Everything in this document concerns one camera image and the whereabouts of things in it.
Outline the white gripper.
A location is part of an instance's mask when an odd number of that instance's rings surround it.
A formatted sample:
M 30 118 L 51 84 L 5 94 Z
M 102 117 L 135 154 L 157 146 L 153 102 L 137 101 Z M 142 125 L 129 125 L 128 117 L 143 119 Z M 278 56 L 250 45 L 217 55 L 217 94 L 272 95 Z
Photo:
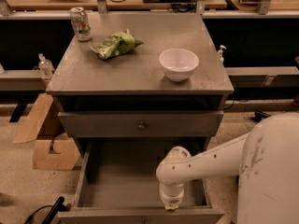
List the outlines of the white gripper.
M 159 193 L 165 210 L 176 210 L 179 208 L 184 197 L 184 184 L 175 186 L 159 185 Z

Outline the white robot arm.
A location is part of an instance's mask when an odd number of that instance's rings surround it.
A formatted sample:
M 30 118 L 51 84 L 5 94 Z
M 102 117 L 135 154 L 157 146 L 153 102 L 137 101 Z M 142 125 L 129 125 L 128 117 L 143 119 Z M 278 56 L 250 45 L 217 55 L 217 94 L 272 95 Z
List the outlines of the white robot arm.
M 237 224 L 299 224 L 299 114 L 282 113 L 249 133 L 191 155 L 173 147 L 156 170 L 167 209 L 177 209 L 184 184 L 237 175 Z

